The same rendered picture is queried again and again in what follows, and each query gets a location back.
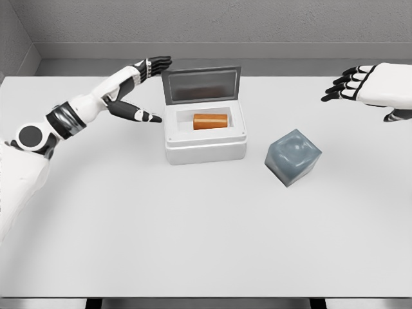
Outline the white rectangular box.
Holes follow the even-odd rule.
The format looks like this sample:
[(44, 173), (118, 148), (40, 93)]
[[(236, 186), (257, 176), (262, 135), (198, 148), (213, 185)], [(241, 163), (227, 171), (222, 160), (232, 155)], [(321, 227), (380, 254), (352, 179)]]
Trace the white rectangular box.
[[(195, 114), (224, 114), (224, 128), (193, 129)], [(239, 160), (247, 150), (247, 130), (238, 100), (175, 104), (165, 107), (165, 150), (172, 165)]]

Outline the grey-blue cube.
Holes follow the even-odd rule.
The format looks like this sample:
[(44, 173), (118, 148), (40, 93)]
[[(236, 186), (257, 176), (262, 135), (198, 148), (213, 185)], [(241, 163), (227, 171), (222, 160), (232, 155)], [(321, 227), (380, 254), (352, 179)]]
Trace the grey-blue cube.
[(298, 129), (270, 144), (265, 165), (285, 187), (308, 174), (322, 155)]

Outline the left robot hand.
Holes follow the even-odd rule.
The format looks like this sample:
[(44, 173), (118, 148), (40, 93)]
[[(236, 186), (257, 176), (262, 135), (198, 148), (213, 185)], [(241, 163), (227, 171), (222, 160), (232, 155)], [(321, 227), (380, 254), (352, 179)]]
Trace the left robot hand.
[(107, 110), (116, 117), (135, 122), (161, 123), (161, 117), (122, 99), (148, 78), (161, 74), (172, 62), (170, 56), (159, 56), (126, 66), (99, 84), (92, 94), (102, 99)]

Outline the grey hinged box lid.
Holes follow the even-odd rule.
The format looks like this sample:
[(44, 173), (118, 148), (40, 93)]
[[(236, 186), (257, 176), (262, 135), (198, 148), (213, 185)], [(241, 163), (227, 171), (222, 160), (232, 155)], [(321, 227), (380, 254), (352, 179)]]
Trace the grey hinged box lid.
[(168, 106), (237, 100), (241, 66), (166, 70), (161, 77)]

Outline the orange cylinder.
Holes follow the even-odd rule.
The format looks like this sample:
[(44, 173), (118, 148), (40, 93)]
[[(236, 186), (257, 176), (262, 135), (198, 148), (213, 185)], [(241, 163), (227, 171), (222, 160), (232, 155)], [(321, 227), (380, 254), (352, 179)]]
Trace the orange cylinder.
[(228, 115), (194, 114), (192, 126), (194, 130), (224, 128), (228, 126)]

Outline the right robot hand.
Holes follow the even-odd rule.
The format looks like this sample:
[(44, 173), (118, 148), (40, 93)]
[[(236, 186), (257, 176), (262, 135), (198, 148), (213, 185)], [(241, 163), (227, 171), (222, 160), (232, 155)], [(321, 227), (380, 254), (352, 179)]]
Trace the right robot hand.
[(323, 102), (346, 99), (391, 108), (385, 122), (412, 119), (412, 64), (380, 63), (347, 69), (325, 91)]

